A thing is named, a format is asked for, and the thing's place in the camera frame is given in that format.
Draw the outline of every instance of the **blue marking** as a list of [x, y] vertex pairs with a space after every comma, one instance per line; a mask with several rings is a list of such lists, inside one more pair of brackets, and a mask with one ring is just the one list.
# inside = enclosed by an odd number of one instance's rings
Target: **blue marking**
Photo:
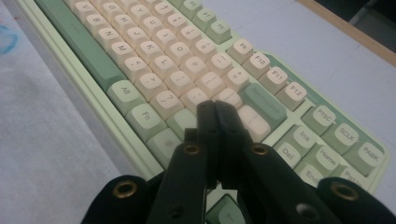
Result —
[[18, 36], [6, 26], [0, 25], [0, 55], [11, 52], [17, 43]]

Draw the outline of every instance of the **space bar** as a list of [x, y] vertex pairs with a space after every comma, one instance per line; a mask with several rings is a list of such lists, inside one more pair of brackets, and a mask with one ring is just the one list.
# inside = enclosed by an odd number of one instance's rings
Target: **space bar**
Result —
[[62, 0], [35, 0], [103, 91], [126, 79], [96, 40]]

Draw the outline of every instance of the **mechanical keyboard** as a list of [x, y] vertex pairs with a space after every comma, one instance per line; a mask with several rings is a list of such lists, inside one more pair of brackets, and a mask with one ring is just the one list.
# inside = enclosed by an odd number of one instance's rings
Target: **mechanical keyboard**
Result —
[[[200, 0], [17, 0], [138, 175], [166, 169], [195, 107], [237, 108], [255, 142], [307, 184], [341, 176], [374, 192], [389, 151], [273, 54]], [[243, 218], [234, 192], [208, 194], [207, 223]]]

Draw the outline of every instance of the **function key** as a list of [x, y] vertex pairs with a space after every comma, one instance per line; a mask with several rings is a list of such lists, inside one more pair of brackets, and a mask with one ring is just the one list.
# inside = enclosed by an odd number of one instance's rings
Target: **function key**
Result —
[[230, 25], [224, 20], [213, 22], [205, 33], [218, 45], [232, 38]]
[[214, 11], [208, 8], [203, 8], [192, 19], [192, 23], [205, 32], [216, 20], [216, 14]]
[[288, 74], [275, 66], [258, 80], [272, 94], [278, 93], [288, 82]]
[[323, 140], [343, 155], [359, 140], [359, 134], [346, 123], [333, 125], [322, 135]]
[[256, 79], [270, 69], [270, 60], [261, 52], [253, 54], [242, 66]]
[[180, 6], [180, 12], [191, 21], [202, 8], [201, 0], [187, 0]]
[[227, 53], [239, 64], [253, 55], [253, 45], [246, 39], [239, 39], [227, 50]]
[[276, 94], [276, 98], [289, 110], [294, 111], [304, 100], [306, 89], [297, 82], [291, 82]]
[[375, 167], [383, 162], [384, 151], [382, 148], [366, 142], [354, 146], [344, 155], [344, 158], [361, 174], [369, 175]]
[[310, 108], [302, 120], [315, 133], [322, 135], [335, 122], [335, 114], [326, 105], [319, 105]]

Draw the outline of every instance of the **white surface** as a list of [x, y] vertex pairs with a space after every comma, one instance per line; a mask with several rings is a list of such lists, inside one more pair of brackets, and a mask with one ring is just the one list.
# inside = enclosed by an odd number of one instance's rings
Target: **white surface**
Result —
[[[14, 20], [21, 15], [4, 2], [13, 13], [0, 0], [0, 25], [19, 42], [0, 55], [0, 223], [79, 223], [102, 186], [130, 170], [31, 27], [20, 23], [28, 39]], [[396, 213], [396, 68], [292, 0], [204, 5], [385, 143], [393, 156], [375, 196]]]

